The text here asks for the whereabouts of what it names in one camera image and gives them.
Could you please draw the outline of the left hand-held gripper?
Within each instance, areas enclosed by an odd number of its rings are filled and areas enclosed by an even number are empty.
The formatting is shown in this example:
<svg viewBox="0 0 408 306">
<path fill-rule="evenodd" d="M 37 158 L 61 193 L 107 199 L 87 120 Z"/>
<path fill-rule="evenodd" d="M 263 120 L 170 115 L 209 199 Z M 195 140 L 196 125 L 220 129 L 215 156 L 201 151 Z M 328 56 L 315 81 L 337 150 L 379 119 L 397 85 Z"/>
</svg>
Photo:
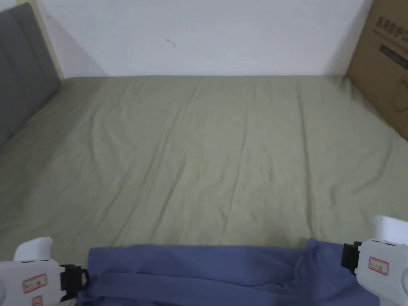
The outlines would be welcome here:
<svg viewBox="0 0 408 306">
<path fill-rule="evenodd" d="M 51 237 L 24 242 L 12 261 L 0 263 L 2 306 L 58 306 L 88 288 L 88 270 L 53 260 L 52 245 Z"/>
</svg>

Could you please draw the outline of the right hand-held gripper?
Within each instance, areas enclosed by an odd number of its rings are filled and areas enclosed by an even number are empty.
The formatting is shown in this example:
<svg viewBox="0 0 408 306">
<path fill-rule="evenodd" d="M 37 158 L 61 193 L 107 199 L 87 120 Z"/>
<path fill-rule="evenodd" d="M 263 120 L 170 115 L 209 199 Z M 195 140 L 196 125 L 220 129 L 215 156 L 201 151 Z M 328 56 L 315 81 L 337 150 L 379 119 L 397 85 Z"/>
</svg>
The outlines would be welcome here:
<svg viewBox="0 0 408 306">
<path fill-rule="evenodd" d="M 375 237 L 344 244 L 341 266 L 379 299 L 408 298 L 408 223 L 376 216 Z"/>
</svg>

